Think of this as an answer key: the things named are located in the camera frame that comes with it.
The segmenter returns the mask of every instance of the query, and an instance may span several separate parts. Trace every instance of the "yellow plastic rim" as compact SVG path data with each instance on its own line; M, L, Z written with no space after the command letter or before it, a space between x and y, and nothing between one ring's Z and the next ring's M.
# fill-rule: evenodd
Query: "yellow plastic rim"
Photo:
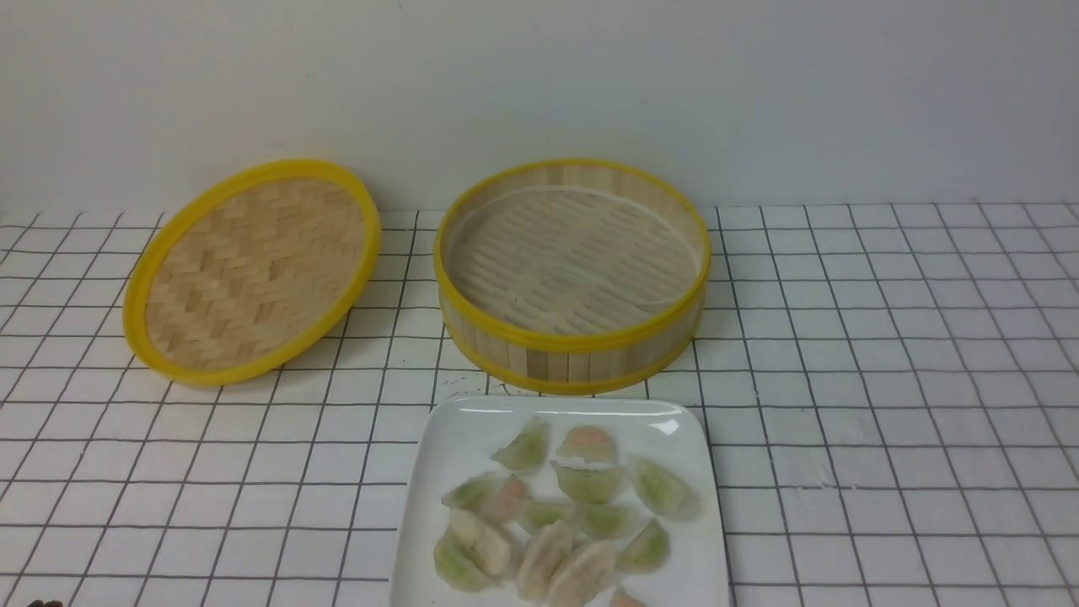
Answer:
M508 175L513 175L515 173L521 173L524 170L532 170L535 168L542 168L544 166L559 166L563 164L586 164L586 165L606 166L609 168L615 168L618 170L630 173L663 189L668 194L670 194L674 199L677 199L686 210L689 211L689 215L693 217L693 220L696 222L697 227L699 230L700 240L704 250L704 259L701 259L700 271L697 273L697 277L694 279L693 286L686 289L686 291L682 294L682 296L680 296L674 303L672 303L672 305L669 308L656 315L655 317L648 319L647 321L644 321L643 323L619 331L598 333L592 335L552 335L552 334L538 333L535 331L521 329L519 327L511 326L505 321L501 321L498 319L495 319L494 317L491 317L490 315L483 313L482 311L474 306L473 303L468 301L468 299L466 299L465 295L462 294L460 290L457 290L457 288L453 285L452 280L450 280L450 275L446 271L446 266L442 262L442 237L445 236L446 226L449 225L450 222L455 219L455 216L460 211L462 205L464 205L464 203L467 199L469 199L473 196L473 194L475 194L481 188L487 187L490 183L497 181L498 179L502 179ZM498 337L507 342L510 342L513 344L517 344L518 346L521 346L523 348L532 350L543 350L548 353L579 354L579 353L592 353L597 350L624 348L626 346L637 344L647 337L651 337L652 335L661 332L663 330L667 329L669 326L671 326L672 323L677 322L680 319L682 313L684 313L689 306L692 306L694 295L696 295L702 288L705 288L705 282L708 281L708 271L711 264L711 260L712 260L712 251L711 251L711 243L708 238L708 226L705 225L704 219L700 218L700 213L697 212L697 209L693 206L693 204L689 203L689 201L686 199L686 197L683 196L678 190L675 190L670 183L633 166L627 166L625 164L618 164L616 162L607 162L605 160L596 160L589 157L563 157L555 160L545 160L542 162L522 164L520 166L515 166L513 168L503 170L502 173L498 173L496 175L492 175L491 177L488 177L487 179L483 179L482 181L476 183L467 191L465 191L463 194L457 196L457 199L455 199L453 204L450 206L449 210L446 211L446 216L442 218L442 221L438 226L438 232L435 234L435 256L434 256L435 277L438 280L439 290L447 299L450 300L450 302L453 305L453 308L465 320L467 320L468 322L470 322L472 325L476 326L478 329L487 333L497 335ZM456 340L455 342L457 342L457 346L460 348L462 342ZM524 380L523 377L517 376L516 374L511 375L514 375L515 378ZM517 381L511 382L511 384L516 384L518 386L524 386L524 384ZM550 387L544 389L543 391L555 394L555 391L551 390ZM579 395L582 392L572 392L572 394Z
M360 262L349 285L329 311L290 342L272 353L234 368L217 371L190 370L170 362L150 342L146 327L146 305L150 286L173 246L196 221L234 195L267 181L289 178L317 178L330 181L347 191L359 206L364 219L364 249ZM220 386L235 384L261 375L306 350L326 335L352 308L353 302L371 277L379 257L381 236L379 211L364 183L350 170L322 160L282 160L248 168L214 185L176 213L147 245L127 282L124 294L124 337L132 351L149 369L181 384Z
M450 329L449 323L446 323L446 332L453 340L453 344L461 350L461 354L468 359L472 364L479 368L481 371L490 375L491 377L498 378L506 384L511 384L518 388L523 388L525 390L531 390L533 392L542 392L544 395L556 395L559 397L581 397L584 395L599 395L601 392L613 392L615 390L620 390L623 388L628 388L634 384L644 382L645 380L656 375L663 370L667 369L668 365L678 360L682 356L682 353L693 343L693 335L697 333L697 326L700 325L700 317L693 323L693 331L689 332L689 337L685 339L681 344L673 348L668 355L663 359L652 363L651 365L636 371L630 374L626 374L622 377L615 377L612 380L605 380L603 382L550 382L532 380L531 377L525 377L520 374L516 374L503 367L496 365L491 361L479 356L478 353L474 351L464 345L464 342L457 340L456 334Z

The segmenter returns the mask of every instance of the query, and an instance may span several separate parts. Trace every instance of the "white plate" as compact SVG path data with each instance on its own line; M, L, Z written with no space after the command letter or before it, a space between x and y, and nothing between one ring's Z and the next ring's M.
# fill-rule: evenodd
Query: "white plate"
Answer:
M433 551L446 530L449 514L440 503L442 496L470 477L498 470L490 460L491 454L509 443L533 416L550 423L551 458L571 428L596 425L614 438L620 461L628 455L654 460L697 493L701 509L694 520L684 523L660 520L671 536L670 561L654 574L618 576L617 582L629 594L652 607L729 606L723 523L712 460L705 433L693 414L678 405L655 401L473 397L442 403L427 419L405 505L391 579L392 607L528 605L517 598L510 581L479 594L450 589L435 574ZM564 499L549 466L527 481L536 498ZM613 503L637 507L642 524L651 516L628 486ZM516 524L508 529L523 546L528 535ZM610 590L604 592L589 606L606 607L611 594Z

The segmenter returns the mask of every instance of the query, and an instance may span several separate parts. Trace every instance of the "woven bamboo lid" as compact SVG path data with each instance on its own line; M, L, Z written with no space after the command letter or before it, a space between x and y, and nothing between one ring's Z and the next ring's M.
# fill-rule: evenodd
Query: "woven bamboo lid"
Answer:
M699 219L671 192L604 164L518 170L448 218L442 263L482 314L525 332L626 331L700 279Z
M252 168L180 211L140 258L125 335L147 367L229 384L322 337L373 270L379 219L364 185L317 161Z

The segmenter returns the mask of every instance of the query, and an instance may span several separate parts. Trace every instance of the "grid tablecloth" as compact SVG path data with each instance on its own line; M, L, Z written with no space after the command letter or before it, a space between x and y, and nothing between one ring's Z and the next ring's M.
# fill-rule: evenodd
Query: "grid tablecloth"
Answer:
M735 605L1079 602L1079 207L704 215L698 340L614 396L706 428ZM388 605L432 404L524 394L442 330L439 218L383 213L345 321L199 390L122 339L165 215L0 216L0 603Z

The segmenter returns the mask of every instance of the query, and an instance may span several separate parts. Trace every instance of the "raw dumpling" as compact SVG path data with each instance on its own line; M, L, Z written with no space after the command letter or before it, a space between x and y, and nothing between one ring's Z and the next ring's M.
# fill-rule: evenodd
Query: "raw dumpling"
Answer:
M589 464L618 464L614 451L614 439L596 426L578 426L565 434L565 440L555 455L559 457L579 457Z
M500 480L496 472L473 477L442 496L442 506L451 510L479 512L498 486Z
M487 576L504 574L514 556L514 542L504 530L466 510L450 512L450 535Z
M644 458L629 459L629 482L644 506L660 516L677 515L693 501L693 491L681 479Z
M586 544L555 571L547 593L550 607L583 607L606 590L614 578L614 544L603 540Z
M547 596L550 578L573 551L573 530L565 521L556 521L538 529L524 547L517 570L517 596L537 602Z
M451 588L461 592L479 592L491 585L491 579L472 562L456 539L446 534L435 543L435 572Z
M664 566L670 553L670 536L653 516L641 533L618 553L617 567L619 571L627 574L651 574Z
M534 417L511 443L494 452L491 459L514 472L534 472L547 459L549 431L547 424Z
M619 588L614 591L613 595L611 595L611 605L609 607L648 607L648 606L633 598L632 596L626 594L626 591Z
M618 493L622 485L622 469L582 470L566 468L557 461L551 461L558 477L558 488L577 501L588 503L606 503Z
M510 474L502 486L483 502L479 515L492 523L503 524L514 520L520 501L529 497L529 486Z
M616 540L628 536L637 524L637 511L622 506L577 505L577 525L588 537Z
M560 501L534 501L522 499L518 502L517 523L529 534L557 521L573 519L573 505Z

